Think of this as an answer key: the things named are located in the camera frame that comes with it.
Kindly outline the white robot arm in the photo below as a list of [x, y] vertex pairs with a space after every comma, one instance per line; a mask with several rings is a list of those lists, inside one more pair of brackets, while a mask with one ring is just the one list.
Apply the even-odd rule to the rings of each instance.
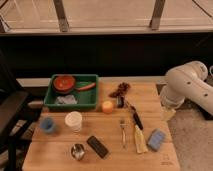
[[206, 65], [191, 61], [171, 68], [165, 74], [166, 85], [160, 92], [161, 103], [166, 108], [177, 109], [189, 99], [199, 106], [206, 120], [213, 121], [213, 86], [205, 80], [208, 76]]

